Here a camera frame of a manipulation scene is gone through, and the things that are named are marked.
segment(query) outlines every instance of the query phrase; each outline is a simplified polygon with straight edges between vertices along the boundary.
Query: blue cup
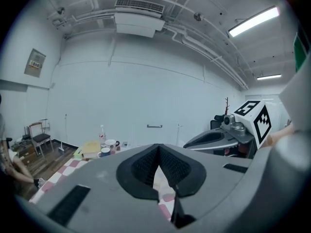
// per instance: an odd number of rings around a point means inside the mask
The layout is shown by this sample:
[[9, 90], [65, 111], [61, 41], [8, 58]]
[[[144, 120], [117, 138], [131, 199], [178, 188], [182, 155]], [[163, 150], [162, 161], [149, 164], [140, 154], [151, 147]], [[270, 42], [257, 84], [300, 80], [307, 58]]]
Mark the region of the blue cup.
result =
[[97, 154], [97, 157], [102, 158], [110, 155], [110, 148], [102, 148], [101, 151]]

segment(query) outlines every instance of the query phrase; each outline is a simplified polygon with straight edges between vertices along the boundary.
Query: mug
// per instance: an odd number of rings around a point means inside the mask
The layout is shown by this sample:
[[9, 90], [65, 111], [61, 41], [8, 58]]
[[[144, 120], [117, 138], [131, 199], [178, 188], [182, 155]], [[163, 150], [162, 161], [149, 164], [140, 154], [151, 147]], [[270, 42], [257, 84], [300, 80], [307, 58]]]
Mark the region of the mug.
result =
[[107, 155], [110, 155], [110, 148], [102, 148], [101, 151], [97, 154], [97, 157], [101, 158]]
[[107, 148], [110, 148], [111, 151], [116, 151], [117, 147], [120, 145], [120, 142], [116, 140], [106, 140], [105, 145]]

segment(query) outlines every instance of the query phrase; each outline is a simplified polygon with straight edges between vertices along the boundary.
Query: checkered tablecloth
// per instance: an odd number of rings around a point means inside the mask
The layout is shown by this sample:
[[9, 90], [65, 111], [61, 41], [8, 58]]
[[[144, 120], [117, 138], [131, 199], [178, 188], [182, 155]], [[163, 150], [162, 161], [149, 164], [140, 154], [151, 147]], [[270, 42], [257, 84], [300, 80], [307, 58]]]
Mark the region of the checkered tablecloth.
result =
[[[66, 182], [66, 177], [72, 174], [76, 169], [88, 163], [87, 159], [72, 158], [67, 161], [56, 173], [50, 177], [46, 183], [36, 192], [36, 194], [29, 200], [31, 203], [38, 203], [40, 198], [48, 192], [54, 185], [63, 181]], [[159, 206], [165, 217], [170, 220], [174, 208], [175, 193], [167, 184], [167, 180], [161, 169], [158, 169], [155, 174], [154, 189], [159, 191], [161, 197]]]

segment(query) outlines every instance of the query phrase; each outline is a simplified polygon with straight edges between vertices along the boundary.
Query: person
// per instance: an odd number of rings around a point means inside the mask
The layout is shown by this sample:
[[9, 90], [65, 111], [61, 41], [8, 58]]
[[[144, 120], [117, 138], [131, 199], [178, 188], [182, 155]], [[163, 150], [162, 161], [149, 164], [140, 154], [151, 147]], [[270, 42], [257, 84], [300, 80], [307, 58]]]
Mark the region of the person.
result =
[[45, 183], [45, 180], [43, 178], [34, 179], [30, 174], [29, 170], [27, 169], [27, 167], [17, 156], [17, 152], [13, 152], [11, 149], [8, 149], [5, 137], [5, 122], [1, 113], [0, 113], [0, 167], [5, 174], [21, 182], [33, 183], [38, 189]]

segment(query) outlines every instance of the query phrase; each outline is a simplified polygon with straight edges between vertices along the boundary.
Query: wooden chair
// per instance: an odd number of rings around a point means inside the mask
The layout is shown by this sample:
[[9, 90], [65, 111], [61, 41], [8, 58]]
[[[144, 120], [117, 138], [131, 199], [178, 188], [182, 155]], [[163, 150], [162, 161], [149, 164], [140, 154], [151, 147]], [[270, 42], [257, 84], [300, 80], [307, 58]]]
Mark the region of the wooden chair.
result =
[[[33, 136], [32, 127], [33, 127], [33, 126], [36, 126], [36, 125], [40, 125], [40, 126], [41, 126], [41, 131], [42, 131], [42, 133], [41, 133], [41, 134], [38, 134], [38, 135], [36, 135], [36, 136]], [[35, 122], [35, 123], [29, 125], [29, 131], [30, 131], [31, 141], [33, 142], [33, 145], [34, 145], [34, 147], [35, 147], [35, 151], [36, 151], [37, 154], [38, 154], [38, 152], [37, 152], [36, 147], [39, 147], [39, 148], [40, 148], [40, 151], [41, 151], [41, 154], [42, 154], [43, 158], [45, 159], [44, 154], [43, 154], [43, 152], [42, 152], [41, 145], [42, 145], [43, 143], [45, 143], [45, 146], [47, 146], [47, 143], [46, 143], [47, 140], [50, 140], [50, 142], [51, 142], [51, 147], [52, 147], [52, 150], [53, 150], [53, 152], [54, 152], [54, 148], [53, 148], [51, 136], [50, 136], [49, 134], [43, 133], [42, 122]]]

